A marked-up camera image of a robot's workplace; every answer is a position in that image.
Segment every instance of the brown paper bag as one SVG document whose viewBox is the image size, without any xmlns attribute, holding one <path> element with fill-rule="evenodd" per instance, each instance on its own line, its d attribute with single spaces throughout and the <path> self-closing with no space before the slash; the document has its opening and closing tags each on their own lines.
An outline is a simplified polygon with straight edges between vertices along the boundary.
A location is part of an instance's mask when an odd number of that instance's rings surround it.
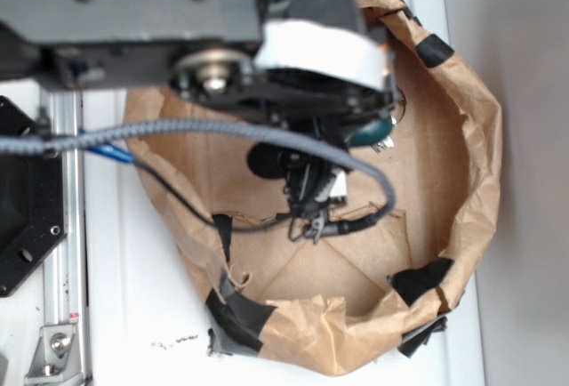
<svg viewBox="0 0 569 386">
<path fill-rule="evenodd" d="M 488 246 L 500 195 L 501 109 L 469 66 L 431 35 L 401 0 L 358 0 L 368 22 L 393 38 L 405 119 L 395 148 L 354 150 L 382 169 L 397 209 L 374 227 L 318 245 L 291 243 L 287 225 L 234 234 L 226 260 L 220 234 L 204 226 L 145 173 L 148 196 L 170 228 L 212 319 L 221 350 L 345 374 L 441 326 Z M 236 120 L 178 100 L 168 90 L 131 91 L 125 120 Z M 129 141 L 202 213 L 260 224 L 287 211 L 284 183 L 254 176 L 252 141 L 175 134 Z M 371 180 L 349 175 L 355 218 L 383 203 Z"/>
</svg>

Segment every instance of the gray braided cable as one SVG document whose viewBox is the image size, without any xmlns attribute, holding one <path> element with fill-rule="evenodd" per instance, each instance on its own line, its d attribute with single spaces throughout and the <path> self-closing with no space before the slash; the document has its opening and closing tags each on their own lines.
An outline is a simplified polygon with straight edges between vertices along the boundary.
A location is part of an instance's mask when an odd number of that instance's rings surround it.
<svg viewBox="0 0 569 386">
<path fill-rule="evenodd" d="M 63 152 L 73 149 L 88 149 L 111 141 L 131 139 L 165 133 L 215 133 L 242 137 L 254 141 L 299 150 L 321 157 L 349 170 L 358 170 L 371 176 L 381 186 L 387 199 L 380 209 L 383 216 L 395 207 L 395 191 L 388 178 L 377 168 L 354 158 L 348 152 L 335 148 L 324 141 L 314 140 L 302 134 L 271 128 L 265 125 L 240 124 L 235 122 L 203 119 L 159 119 L 119 125 L 76 136 L 53 136 L 50 141 L 37 137 L 0 137 L 0 154 L 15 156 L 40 156 L 44 153 Z"/>
</svg>

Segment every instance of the green component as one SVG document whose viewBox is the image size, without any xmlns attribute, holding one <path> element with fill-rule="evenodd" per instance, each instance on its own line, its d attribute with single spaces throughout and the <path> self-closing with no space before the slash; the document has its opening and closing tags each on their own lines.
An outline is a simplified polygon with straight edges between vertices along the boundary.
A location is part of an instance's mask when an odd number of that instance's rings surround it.
<svg viewBox="0 0 569 386">
<path fill-rule="evenodd" d="M 372 146 L 385 139 L 392 129 L 393 123 L 391 119 L 372 122 L 352 135 L 352 138 L 349 139 L 349 145 L 351 147 Z"/>
</svg>

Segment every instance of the metal bracket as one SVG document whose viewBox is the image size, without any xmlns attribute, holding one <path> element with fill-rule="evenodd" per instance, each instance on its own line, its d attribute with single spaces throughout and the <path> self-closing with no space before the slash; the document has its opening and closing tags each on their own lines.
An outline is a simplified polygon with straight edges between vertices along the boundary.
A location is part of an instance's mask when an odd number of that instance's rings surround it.
<svg viewBox="0 0 569 386">
<path fill-rule="evenodd" d="M 24 384 L 62 384 L 81 374 L 76 325 L 44 326 Z"/>
</svg>

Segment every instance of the mounting hole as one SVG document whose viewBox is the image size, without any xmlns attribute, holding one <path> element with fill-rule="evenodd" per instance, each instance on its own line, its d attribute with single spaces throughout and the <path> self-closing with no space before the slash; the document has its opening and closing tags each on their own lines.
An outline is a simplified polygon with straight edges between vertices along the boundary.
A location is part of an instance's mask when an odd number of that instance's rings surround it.
<svg viewBox="0 0 569 386">
<path fill-rule="evenodd" d="M 34 257 L 32 256 L 32 254 L 30 254 L 28 250 L 23 248 L 18 251 L 18 256 L 26 263 L 31 263 L 32 261 L 34 261 Z"/>
</svg>

